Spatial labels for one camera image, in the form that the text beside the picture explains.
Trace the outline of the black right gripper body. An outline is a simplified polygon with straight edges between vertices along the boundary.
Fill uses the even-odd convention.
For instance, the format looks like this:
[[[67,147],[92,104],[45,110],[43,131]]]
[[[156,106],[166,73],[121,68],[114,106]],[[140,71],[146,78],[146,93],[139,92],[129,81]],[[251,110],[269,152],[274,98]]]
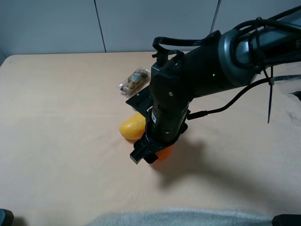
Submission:
[[[172,146],[185,131],[190,99],[178,98],[175,94],[159,97],[148,95],[151,109],[142,113],[146,119],[145,131],[134,144],[134,153],[157,153]]]

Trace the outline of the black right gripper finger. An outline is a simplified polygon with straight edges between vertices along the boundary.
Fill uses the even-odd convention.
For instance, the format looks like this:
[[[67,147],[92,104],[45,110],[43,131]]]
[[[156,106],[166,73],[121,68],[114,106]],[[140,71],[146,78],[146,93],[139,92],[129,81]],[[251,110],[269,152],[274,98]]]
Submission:
[[[146,157],[144,157],[144,160],[148,163],[148,164],[153,164],[155,161],[158,160],[158,156],[156,154],[150,154]]]
[[[130,154],[131,160],[134,161],[135,164],[138,164],[141,160],[144,159],[144,157],[154,154],[150,152],[147,148],[135,148],[132,153]]]

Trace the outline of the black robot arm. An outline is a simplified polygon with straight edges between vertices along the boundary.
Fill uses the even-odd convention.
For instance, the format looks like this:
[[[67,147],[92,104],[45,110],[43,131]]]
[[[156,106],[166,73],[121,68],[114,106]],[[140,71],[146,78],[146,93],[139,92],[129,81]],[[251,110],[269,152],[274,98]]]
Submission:
[[[201,40],[156,37],[150,83],[127,100],[146,120],[143,135],[130,154],[132,161],[157,161],[158,152],[186,131],[186,120],[226,110],[223,106],[192,113],[189,104],[193,99],[239,87],[242,96],[260,84],[273,86],[275,81],[290,79],[267,74],[255,81],[267,68],[299,62],[300,41],[300,7],[240,23],[226,33],[215,31]]]

